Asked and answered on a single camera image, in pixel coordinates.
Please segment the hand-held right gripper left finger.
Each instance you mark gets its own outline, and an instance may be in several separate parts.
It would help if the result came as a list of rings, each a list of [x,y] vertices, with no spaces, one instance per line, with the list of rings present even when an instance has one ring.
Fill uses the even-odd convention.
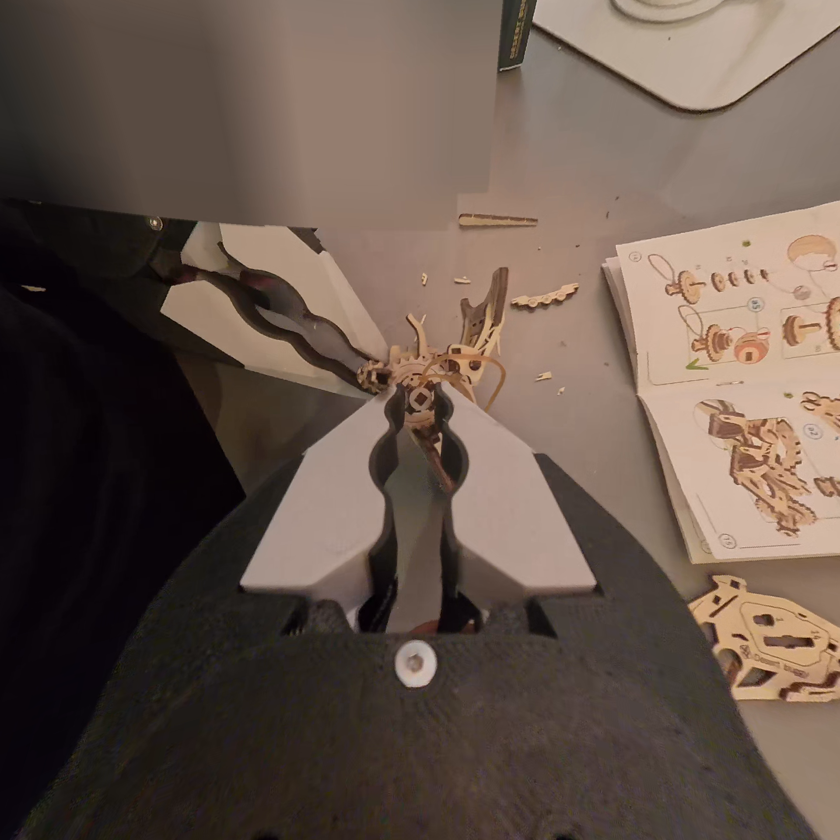
[[[243,576],[250,593],[333,601],[345,613],[386,595],[396,558],[372,554],[393,535],[384,484],[396,467],[404,390],[373,397],[303,455]]]

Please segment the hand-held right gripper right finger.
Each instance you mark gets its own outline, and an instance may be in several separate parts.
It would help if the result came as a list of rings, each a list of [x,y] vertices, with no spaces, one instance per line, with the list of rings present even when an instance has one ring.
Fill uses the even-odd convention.
[[[452,484],[441,548],[447,594],[526,601],[592,593],[595,576],[536,454],[452,385],[436,392]]]

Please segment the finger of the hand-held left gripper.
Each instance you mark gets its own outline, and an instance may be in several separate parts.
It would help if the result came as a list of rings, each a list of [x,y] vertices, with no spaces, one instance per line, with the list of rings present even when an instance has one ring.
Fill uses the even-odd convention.
[[[375,325],[348,286],[330,280],[294,280],[308,308],[335,323],[364,354],[375,357]],[[248,371],[341,396],[362,392],[334,373],[305,361],[289,342],[251,327],[228,296],[207,280],[173,287],[162,314],[240,362]]]
[[[387,348],[333,258],[287,227],[221,224],[222,273],[254,324],[322,368],[384,362]]]

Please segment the wooden gear axle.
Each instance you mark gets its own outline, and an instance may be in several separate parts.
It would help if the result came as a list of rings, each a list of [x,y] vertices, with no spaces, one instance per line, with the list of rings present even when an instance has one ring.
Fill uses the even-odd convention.
[[[405,392],[405,425],[413,431],[435,424],[435,375],[443,373],[442,353],[391,348],[387,362],[370,361],[357,373],[362,390],[378,393],[391,385],[401,385]]]

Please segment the tan rubber band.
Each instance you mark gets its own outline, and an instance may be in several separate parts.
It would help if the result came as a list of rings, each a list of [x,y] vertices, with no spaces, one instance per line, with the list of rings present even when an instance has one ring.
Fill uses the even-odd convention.
[[[439,353],[423,368],[417,386],[422,387],[429,382],[435,384],[447,382],[472,403],[478,404],[472,390],[474,385],[471,375],[474,373],[483,375],[488,365],[497,368],[499,373],[497,385],[483,407],[485,413],[489,413],[508,378],[505,366],[490,355],[472,352],[456,353],[454,351]]]

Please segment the wooden model chassis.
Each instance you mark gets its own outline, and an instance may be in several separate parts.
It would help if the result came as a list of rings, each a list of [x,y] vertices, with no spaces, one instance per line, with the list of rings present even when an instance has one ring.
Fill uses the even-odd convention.
[[[508,268],[501,267],[493,273],[490,288],[483,302],[474,305],[471,304],[467,298],[461,300],[460,310],[463,321],[463,328],[460,340],[458,342],[449,344],[442,350],[437,350],[436,348],[428,344],[427,336],[422,321],[420,319],[415,318],[412,314],[407,314],[406,320],[413,328],[416,337],[415,346],[412,349],[408,350],[416,350],[420,353],[425,352],[426,350],[437,350],[441,353],[446,353],[449,351],[454,351],[456,353],[472,352],[478,354],[487,354],[490,355],[492,358],[498,360],[497,355],[500,353],[499,344],[501,340],[501,331],[506,316],[505,301],[507,297],[507,292]],[[471,375],[471,379],[474,385],[474,388],[472,390],[475,394],[475,397],[476,386],[480,382],[481,377],[482,375],[479,375],[478,373],[474,373]],[[440,423],[438,421],[439,401],[437,388],[441,384],[448,383],[441,382],[435,384],[435,424],[430,428],[422,428],[416,431],[410,430],[406,425],[404,425],[404,427],[406,428],[412,441],[414,441],[414,444],[423,452],[423,455],[425,456],[428,464],[435,473],[437,482],[441,486],[442,490],[444,492],[451,492],[455,487],[455,483],[452,477],[447,472],[446,468],[444,467],[442,456],[443,434],[440,430]]]

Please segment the dark model kit box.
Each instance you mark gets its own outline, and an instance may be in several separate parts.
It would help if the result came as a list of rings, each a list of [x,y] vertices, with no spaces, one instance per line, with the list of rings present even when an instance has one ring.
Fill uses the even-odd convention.
[[[537,1],[502,2],[497,69],[518,68],[526,54]]]

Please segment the scattered wooden scraps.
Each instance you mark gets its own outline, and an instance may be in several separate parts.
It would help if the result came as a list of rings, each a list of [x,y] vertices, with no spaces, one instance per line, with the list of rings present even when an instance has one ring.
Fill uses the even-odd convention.
[[[536,217],[537,227],[460,228],[460,214]],[[417,258],[417,283],[409,308],[424,325],[427,342],[437,350],[458,342],[462,332],[460,302],[483,302],[494,272],[508,268],[506,316],[498,360],[507,369],[502,403],[529,387],[571,393],[572,384],[609,367],[615,341],[615,314],[604,290],[602,248],[585,235],[583,213],[551,215],[547,209],[492,207],[469,203],[460,208],[445,234],[425,237]],[[579,290],[560,305],[535,311],[511,307],[520,295],[540,295],[577,283]],[[485,369],[476,389],[487,401],[498,370]]]

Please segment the curved toothed wooden piece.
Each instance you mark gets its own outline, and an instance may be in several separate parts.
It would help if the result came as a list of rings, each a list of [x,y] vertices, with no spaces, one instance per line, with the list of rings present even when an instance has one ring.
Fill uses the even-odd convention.
[[[567,299],[571,298],[579,290],[578,283],[570,283],[562,285],[557,290],[545,292],[540,295],[520,295],[511,299],[511,307],[519,310],[535,311],[542,308],[549,308],[551,306],[560,305]]]

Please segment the wooden side panel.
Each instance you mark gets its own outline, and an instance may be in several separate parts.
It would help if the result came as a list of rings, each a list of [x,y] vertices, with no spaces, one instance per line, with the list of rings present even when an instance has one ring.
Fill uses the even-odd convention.
[[[839,699],[839,629],[783,597],[749,591],[744,579],[714,575],[688,605],[735,700]]]

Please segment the instruction booklet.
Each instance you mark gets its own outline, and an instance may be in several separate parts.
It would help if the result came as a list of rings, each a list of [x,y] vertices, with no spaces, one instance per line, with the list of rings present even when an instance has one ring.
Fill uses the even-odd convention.
[[[839,202],[602,266],[693,564],[837,556]]]

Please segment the white book stand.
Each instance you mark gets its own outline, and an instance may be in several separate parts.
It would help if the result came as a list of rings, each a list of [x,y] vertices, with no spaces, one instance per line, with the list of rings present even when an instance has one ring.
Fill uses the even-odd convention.
[[[540,1],[546,35],[688,112],[726,108],[786,65],[774,30],[786,2]]]

